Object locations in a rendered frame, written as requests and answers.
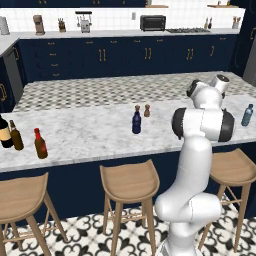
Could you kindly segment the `dark blue island base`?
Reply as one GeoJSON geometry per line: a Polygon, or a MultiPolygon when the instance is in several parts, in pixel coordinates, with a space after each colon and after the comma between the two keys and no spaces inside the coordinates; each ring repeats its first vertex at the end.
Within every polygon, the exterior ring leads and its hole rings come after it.
{"type": "Polygon", "coordinates": [[[49,174],[48,192],[58,216],[66,219],[101,213],[104,206],[104,191],[100,177],[101,166],[135,164],[152,160],[158,172],[163,193],[174,182],[180,153],[144,155],[105,161],[46,167],[45,160],[39,161],[37,168],[27,167],[24,151],[0,146],[0,181],[22,177],[49,174]]]}

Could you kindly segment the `brown bottle red cap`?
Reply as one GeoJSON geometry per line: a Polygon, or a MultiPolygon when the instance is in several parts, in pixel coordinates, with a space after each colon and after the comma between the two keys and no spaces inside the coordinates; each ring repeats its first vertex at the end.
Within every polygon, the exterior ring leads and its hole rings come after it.
{"type": "Polygon", "coordinates": [[[35,147],[37,151],[37,155],[40,159],[44,159],[48,156],[46,143],[44,139],[41,137],[40,130],[38,128],[34,129],[35,132],[35,147]]]}

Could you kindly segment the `black toaster oven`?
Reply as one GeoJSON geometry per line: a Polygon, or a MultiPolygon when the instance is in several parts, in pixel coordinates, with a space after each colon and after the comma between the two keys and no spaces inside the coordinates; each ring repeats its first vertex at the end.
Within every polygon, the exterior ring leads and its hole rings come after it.
{"type": "Polygon", "coordinates": [[[166,17],[164,15],[141,15],[140,29],[142,31],[164,31],[166,17]]]}

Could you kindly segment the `light blue plastic bottle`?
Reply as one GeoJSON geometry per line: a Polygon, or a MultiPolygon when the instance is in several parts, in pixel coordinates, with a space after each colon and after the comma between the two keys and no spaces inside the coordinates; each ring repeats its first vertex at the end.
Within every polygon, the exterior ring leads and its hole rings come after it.
{"type": "Polygon", "coordinates": [[[242,126],[246,127],[249,124],[252,114],[253,114],[253,105],[249,104],[244,111],[244,115],[241,121],[242,126]]]}

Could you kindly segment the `dark blue base cupboards run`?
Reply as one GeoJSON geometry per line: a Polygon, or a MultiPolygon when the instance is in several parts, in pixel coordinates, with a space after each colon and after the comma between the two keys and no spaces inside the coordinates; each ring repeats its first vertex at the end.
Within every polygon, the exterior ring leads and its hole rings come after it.
{"type": "Polygon", "coordinates": [[[166,35],[21,39],[27,80],[100,78],[228,69],[237,36],[166,35]]]}

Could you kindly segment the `dark blue wall cupboards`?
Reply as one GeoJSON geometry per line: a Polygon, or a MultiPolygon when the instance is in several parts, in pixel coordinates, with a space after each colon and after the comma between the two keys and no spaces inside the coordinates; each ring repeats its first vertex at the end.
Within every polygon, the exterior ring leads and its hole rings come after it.
{"type": "Polygon", "coordinates": [[[144,8],[148,0],[0,0],[0,8],[144,8]]]}

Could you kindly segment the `grey dishwasher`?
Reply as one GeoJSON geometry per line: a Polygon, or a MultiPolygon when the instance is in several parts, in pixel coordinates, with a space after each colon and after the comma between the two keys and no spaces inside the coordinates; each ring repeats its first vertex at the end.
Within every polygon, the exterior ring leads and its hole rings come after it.
{"type": "Polygon", "coordinates": [[[15,102],[18,103],[23,94],[23,84],[16,62],[14,50],[8,50],[3,56],[8,78],[11,84],[15,102]]]}

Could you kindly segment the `wooden bar stool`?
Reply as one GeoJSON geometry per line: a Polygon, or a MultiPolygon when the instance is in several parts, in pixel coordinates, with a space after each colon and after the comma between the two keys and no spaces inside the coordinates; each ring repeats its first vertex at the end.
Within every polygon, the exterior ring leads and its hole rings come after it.
{"type": "Polygon", "coordinates": [[[0,181],[0,256],[6,256],[5,244],[35,238],[44,253],[51,256],[45,242],[48,217],[52,216],[65,242],[68,241],[57,212],[47,192],[48,173],[37,177],[16,178],[0,181]],[[40,229],[34,214],[45,203],[47,213],[45,227],[40,229]]]}
{"type": "Polygon", "coordinates": [[[233,197],[222,205],[235,203],[239,206],[234,251],[237,251],[250,187],[256,181],[256,165],[239,148],[230,152],[214,153],[210,178],[219,184],[217,197],[222,199],[225,190],[233,197]]]}
{"type": "Polygon", "coordinates": [[[144,163],[115,167],[100,166],[101,181],[105,193],[103,234],[107,221],[113,221],[111,256],[115,256],[120,224],[131,220],[142,220],[148,224],[152,256],[155,256],[155,234],[152,198],[160,186],[160,180],[151,159],[144,163]],[[124,204],[140,203],[141,214],[123,215],[124,204]]]}

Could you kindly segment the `black gas hob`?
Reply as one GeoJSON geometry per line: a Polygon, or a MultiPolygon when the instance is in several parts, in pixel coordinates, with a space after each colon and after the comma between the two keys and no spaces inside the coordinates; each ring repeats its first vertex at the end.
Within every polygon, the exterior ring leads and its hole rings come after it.
{"type": "Polygon", "coordinates": [[[166,29],[169,33],[209,33],[210,31],[204,28],[172,28],[166,29]]]}

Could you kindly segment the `dark blue bottle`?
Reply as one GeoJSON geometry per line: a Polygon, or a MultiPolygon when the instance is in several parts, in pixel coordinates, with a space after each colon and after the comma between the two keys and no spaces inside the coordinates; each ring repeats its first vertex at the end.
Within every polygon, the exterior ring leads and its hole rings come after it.
{"type": "Polygon", "coordinates": [[[134,134],[139,134],[141,132],[141,116],[138,111],[134,113],[132,118],[132,132],[134,134]]]}

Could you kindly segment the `brown glass bottle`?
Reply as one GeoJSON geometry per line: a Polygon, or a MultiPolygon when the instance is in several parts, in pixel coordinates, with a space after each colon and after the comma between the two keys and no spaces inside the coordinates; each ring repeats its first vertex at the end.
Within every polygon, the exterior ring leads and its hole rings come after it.
{"type": "Polygon", "coordinates": [[[20,135],[20,132],[16,129],[16,126],[14,124],[14,121],[10,121],[10,127],[11,127],[11,138],[14,144],[14,147],[16,150],[22,150],[24,148],[23,141],[20,135]]]}

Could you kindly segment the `dark wine bottle cream label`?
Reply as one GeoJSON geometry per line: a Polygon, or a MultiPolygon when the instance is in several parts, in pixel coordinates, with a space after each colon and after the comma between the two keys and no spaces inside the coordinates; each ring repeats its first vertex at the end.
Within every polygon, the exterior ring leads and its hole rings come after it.
{"type": "Polygon", "coordinates": [[[13,146],[13,141],[10,135],[9,126],[6,120],[0,115],[0,142],[4,148],[13,146]]]}

